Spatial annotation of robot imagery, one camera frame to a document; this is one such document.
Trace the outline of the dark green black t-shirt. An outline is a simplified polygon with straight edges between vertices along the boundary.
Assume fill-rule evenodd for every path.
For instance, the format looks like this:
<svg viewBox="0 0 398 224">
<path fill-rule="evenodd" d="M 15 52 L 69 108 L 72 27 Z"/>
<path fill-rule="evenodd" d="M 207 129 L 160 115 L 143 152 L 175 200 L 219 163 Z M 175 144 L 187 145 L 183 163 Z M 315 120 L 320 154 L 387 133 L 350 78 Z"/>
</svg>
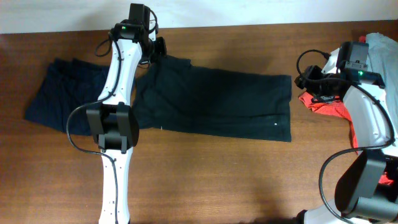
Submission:
<svg viewBox="0 0 398 224">
<path fill-rule="evenodd" d="M 161 58 L 136 80 L 139 127 L 290 142 L 292 78 L 197 67 Z"/>
</svg>

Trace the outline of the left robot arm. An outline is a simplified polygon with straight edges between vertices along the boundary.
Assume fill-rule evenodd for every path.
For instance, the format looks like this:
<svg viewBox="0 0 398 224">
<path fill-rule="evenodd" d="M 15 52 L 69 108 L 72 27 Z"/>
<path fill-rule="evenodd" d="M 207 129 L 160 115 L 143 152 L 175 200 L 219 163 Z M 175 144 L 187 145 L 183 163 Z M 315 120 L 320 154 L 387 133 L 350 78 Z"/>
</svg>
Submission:
<svg viewBox="0 0 398 224">
<path fill-rule="evenodd" d="M 136 69 L 166 54 L 165 41 L 153 11 L 130 5 L 127 19 L 110 30 L 111 64 L 98 102 L 86 115 L 103 161 L 103 202 L 100 223 L 129 223 L 128 175 L 139 125 L 131 106 Z"/>
</svg>

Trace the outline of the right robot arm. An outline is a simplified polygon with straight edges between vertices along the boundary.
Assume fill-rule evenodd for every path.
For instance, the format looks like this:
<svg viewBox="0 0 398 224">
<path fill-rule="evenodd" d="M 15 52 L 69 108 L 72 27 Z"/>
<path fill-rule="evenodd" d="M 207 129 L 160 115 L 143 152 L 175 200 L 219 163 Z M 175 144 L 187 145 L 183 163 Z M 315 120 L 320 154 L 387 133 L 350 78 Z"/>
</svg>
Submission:
<svg viewBox="0 0 398 224">
<path fill-rule="evenodd" d="M 344 42 L 323 54 L 323 68 L 311 65 L 295 79 L 316 98 L 331 96 L 343 102 L 358 143 L 350 152 L 359 154 L 337 182 L 332 200 L 323 193 L 323 174 L 348 150 L 323 163 L 318 176 L 323 205 L 301 211 L 297 223 L 397 223 L 397 128 L 387 109 L 384 80 L 368 70 L 368 49 L 367 43 Z"/>
</svg>

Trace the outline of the red orange garment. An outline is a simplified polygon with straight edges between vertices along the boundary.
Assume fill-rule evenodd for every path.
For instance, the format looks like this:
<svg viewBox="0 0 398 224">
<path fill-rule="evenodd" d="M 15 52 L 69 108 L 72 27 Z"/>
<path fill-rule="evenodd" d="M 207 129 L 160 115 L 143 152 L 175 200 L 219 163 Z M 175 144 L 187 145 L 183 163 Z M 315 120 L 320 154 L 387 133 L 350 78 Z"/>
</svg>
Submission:
<svg viewBox="0 0 398 224">
<path fill-rule="evenodd" d="M 306 106 L 306 108 L 314 113 L 328 116 L 336 116 L 348 120 L 350 128 L 349 138 L 351 146 L 358 147 L 358 140 L 355 135 L 351 116 L 349 115 L 348 110 L 340 99 L 326 103 L 316 103 L 313 101 L 315 97 L 308 92 L 302 93 L 298 98 Z"/>
</svg>

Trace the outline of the light grey blue garment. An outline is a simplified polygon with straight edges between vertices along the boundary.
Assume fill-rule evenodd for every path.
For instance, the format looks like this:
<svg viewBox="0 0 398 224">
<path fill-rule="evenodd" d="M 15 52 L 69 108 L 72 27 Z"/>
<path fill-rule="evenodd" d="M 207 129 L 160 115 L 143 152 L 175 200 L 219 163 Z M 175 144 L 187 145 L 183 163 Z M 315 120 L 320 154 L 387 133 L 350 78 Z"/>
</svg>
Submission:
<svg viewBox="0 0 398 224">
<path fill-rule="evenodd" d="M 397 42 L 380 33 L 366 35 L 371 70 L 380 73 L 386 85 L 386 105 L 397 128 Z"/>
</svg>

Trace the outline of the folded navy blue garment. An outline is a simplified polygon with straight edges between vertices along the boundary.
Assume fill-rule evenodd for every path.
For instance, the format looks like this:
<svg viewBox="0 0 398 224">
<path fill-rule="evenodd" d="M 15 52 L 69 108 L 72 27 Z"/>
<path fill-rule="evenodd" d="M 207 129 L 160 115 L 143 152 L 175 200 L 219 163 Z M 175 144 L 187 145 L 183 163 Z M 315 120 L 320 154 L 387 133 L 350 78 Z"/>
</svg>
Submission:
<svg viewBox="0 0 398 224">
<path fill-rule="evenodd" d="M 27 107 L 24 119 L 62 133 L 90 136 L 85 111 L 67 119 L 77 107 L 98 99 L 103 90 L 109 67 L 78 59 L 56 58 L 47 67 L 47 73 L 37 94 Z"/>
</svg>

